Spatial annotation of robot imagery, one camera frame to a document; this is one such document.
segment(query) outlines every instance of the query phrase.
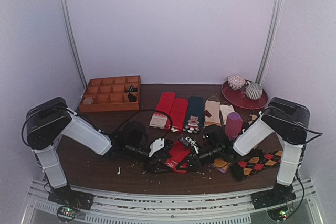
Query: metal pole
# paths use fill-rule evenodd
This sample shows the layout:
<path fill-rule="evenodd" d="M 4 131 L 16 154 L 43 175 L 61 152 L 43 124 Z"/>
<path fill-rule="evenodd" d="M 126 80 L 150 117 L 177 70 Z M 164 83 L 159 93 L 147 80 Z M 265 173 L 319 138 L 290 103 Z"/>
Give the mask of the metal pole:
<path fill-rule="evenodd" d="M 85 89 L 87 86 L 87 83 L 86 83 L 82 65 L 80 63 L 80 59 L 79 59 L 79 55 L 78 55 L 78 51 L 77 51 L 77 47 L 75 43 L 74 33 L 72 32 L 72 26 L 70 22 L 70 15 L 69 15 L 69 10 L 68 10 L 67 0 L 60 0 L 60 1 L 61 1 L 62 9 L 63 9 L 63 16 L 64 16 L 65 25 L 66 25 L 67 37 L 68 37 L 68 41 L 70 44 L 72 57 L 73 57 L 73 60 L 75 61 L 75 65 L 76 65 L 76 69 L 77 69 L 80 81 Z"/>
<path fill-rule="evenodd" d="M 281 6 L 282 6 L 282 0 L 274 0 L 271 22 L 269 25 L 264 53 L 262 55 L 263 57 L 261 59 L 260 67 L 259 67 L 257 78 L 256 78 L 256 83 L 258 84 L 262 84 L 261 83 L 262 78 L 265 76 L 267 72 L 267 66 L 268 66 L 268 62 L 271 57 L 274 36 L 275 36 L 275 32 L 278 26 L 279 18 L 280 18 Z"/>

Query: navy blue sock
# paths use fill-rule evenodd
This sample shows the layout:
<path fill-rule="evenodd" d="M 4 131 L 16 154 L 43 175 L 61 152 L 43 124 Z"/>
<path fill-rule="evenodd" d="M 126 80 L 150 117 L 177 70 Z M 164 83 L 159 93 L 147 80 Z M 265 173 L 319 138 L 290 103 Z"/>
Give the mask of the navy blue sock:
<path fill-rule="evenodd" d="M 202 97 L 189 97 L 188 99 L 188 110 L 184 120 L 183 131 L 188 131 L 189 133 L 198 134 L 201 132 L 204 119 L 204 99 Z"/>

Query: compartment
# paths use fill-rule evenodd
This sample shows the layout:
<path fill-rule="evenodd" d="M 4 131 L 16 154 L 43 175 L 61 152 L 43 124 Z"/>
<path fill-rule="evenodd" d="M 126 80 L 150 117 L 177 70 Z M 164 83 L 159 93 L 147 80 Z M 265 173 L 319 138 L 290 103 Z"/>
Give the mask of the compartment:
<path fill-rule="evenodd" d="M 88 93 L 89 94 L 97 94 L 98 93 L 98 88 L 99 87 L 96 87 L 96 86 L 92 86 L 92 87 L 88 87 Z"/>
<path fill-rule="evenodd" d="M 125 92 L 125 85 L 124 84 L 115 84 L 112 85 L 113 92 Z"/>
<path fill-rule="evenodd" d="M 128 90 L 128 88 L 130 87 L 130 86 L 134 86 L 134 88 L 138 88 L 139 87 L 139 83 L 138 82 L 135 82 L 135 83 L 127 83 L 127 84 L 125 84 L 125 92 L 127 92 L 127 90 Z"/>
<path fill-rule="evenodd" d="M 130 102 L 130 100 L 128 99 L 128 94 L 129 93 L 124 93 L 125 102 Z M 138 93 L 137 92 L 132 92 L 131 94 L 134 95 L 134 96 L 136 96 L 136 101 L 134 103 L 138 102 L 138 99 L 139 99 L 138 98 Z"/>
<path fill-rule="evenodd" d="M 98 103 L 108 103 L 110 102 L 110 96 L 108 94 L 97 94 L 97 102 Z"/>
<path fill-rule="evenodd" d="M 104 78 L 103 85 L 112 85 L 115 84 L 114 78 Z"/>
<path fill-rule="evenodd" d="M 116 82 L 116 84 L 124 84 L 126 83 L 126 77 L 115 77 L 114 81 Z"/>
<path fill-rule="evenodd" d="M 91 79 L 89 82 L 89 86 L 99 86 L 101 83 L 101 79 Z"/>
<path fill-rule="evenodd" d="M 103 85 L 103 86 L 99 86 L 99 91 L 101 93 L 110 93 L 112 89 L 112 85 Z"/>
<path fill-rule="evenodd" d="M 112 103 L 122 103 L 122 102 L 124 102 L 123 93 L 110 94 L 110 98 L 111 98 Z"/>
<path fill-rule="evenodd" d="M 139 76 L 128 76 L 127 83 L 139 82 Z"/>
<path fill-rule="evenodd" d="M 88 98 L 88 97 L 92 97 L 92 98 L 93 98 L 93 102 L 92 102 L 91 104 L 86 104 L 86 103 L 84 103 L 84 100 L 85 100 L 86 98 Z M 84 95 L 84 97 L 83 97 L 83 99 L 82 99 L 82 102 L 81 102 L 82 105 L 92 105 L 92 104 L 95 104 L 95 103 L 97 103 L 97 98 L 96 98 L 95 95 Z"/>

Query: white wall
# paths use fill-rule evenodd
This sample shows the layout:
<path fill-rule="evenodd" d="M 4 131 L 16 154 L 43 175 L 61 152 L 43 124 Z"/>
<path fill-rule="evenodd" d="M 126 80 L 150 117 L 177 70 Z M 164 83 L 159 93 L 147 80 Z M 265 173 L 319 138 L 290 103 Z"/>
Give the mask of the white wall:
<path fill-rule="evenodd" d="M 0 3 L 0 222 L 18 223 L 31 180 L 40 174 L 20 140 L 25 115 L 58 95 L 75 106 L 82 87 L 59 0 Z"/>
<path fill-rule="evenodd" d="M 254 80 L 274 0 L 68 0 L 88 79 L 143 83 Z"/>
<path fill-rule="evenodd" d="M 271 97 L 307 106 L 309 127 L 324 133 L 308 145 L 301 172 L 313 179 L 326 223 L 336 218 L 336 0 L 285 0 L 264 84 Z"/>

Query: white backdrop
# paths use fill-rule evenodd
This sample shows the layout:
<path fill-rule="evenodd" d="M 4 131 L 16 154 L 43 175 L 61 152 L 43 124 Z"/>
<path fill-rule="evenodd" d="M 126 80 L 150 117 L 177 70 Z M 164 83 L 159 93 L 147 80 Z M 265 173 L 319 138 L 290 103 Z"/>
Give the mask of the white backdrop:
<path fill-rule="evenodd" d="M 87 79 L 255 79 L 274 0 L 68 0 Z"/>

